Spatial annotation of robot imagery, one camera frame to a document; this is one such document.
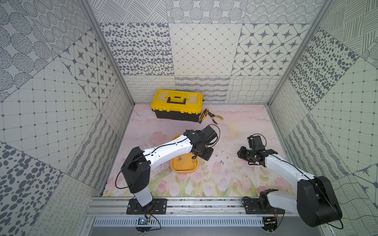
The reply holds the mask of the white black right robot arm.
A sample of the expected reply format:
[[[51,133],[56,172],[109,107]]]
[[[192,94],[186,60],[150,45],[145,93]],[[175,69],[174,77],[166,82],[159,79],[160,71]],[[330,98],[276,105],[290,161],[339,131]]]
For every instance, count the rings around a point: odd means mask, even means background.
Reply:
[[[287,181],[294,190],[291,196],[278,189],[267,189],[258,199],[243,197],[242,204],[247,214],[291,212],[301,217],[310,227],[341,221],[343,214],[330,180],[324,176],[314,176],[294,164],[282,159],[272,149],[266,149],[266,139],[260,134],[247,138],[249,147],[242,146],[237,156],[250,166],[270,169]]]

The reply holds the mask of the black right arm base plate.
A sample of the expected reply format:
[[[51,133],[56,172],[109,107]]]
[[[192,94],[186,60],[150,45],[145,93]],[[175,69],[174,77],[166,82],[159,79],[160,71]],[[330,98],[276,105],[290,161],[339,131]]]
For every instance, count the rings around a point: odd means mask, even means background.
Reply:
[[[278,191],[277,189],[268,189],[260,192],[259,198],[243,197],[241,203],[246,211],[246,214],[284,214],[284,210],[272,207],[267,195],[270,192]]]

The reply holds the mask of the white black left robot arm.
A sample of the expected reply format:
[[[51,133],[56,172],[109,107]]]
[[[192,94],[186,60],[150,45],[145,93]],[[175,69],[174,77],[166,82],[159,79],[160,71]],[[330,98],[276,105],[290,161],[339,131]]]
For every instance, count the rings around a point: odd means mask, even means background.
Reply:
[[[220,138],[220,131],[210,124],[202,130],[186,130],[178,138],[154,148],[142,150],[134,147],[123,163],[117,177],[122,175],[127,186],[117,189],[129,189],[138,204],[148,210],[153,206],[153,196],[149,190],[151,171],[161,164],[174,159],[177,156],[191,153],[194,158],[208,161],[214,151],[213,146]]]

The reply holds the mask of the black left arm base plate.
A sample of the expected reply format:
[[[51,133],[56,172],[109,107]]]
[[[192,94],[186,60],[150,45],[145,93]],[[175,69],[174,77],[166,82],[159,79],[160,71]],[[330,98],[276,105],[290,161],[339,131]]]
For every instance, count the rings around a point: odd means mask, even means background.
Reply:
[[[129,200],[127,215],[138,215],[138,214],[152,214],[152,215],[162,215],[166,214],[167,199],[164,198],[153,198],[152,202],[146,206],[141,206],[136,198]]]

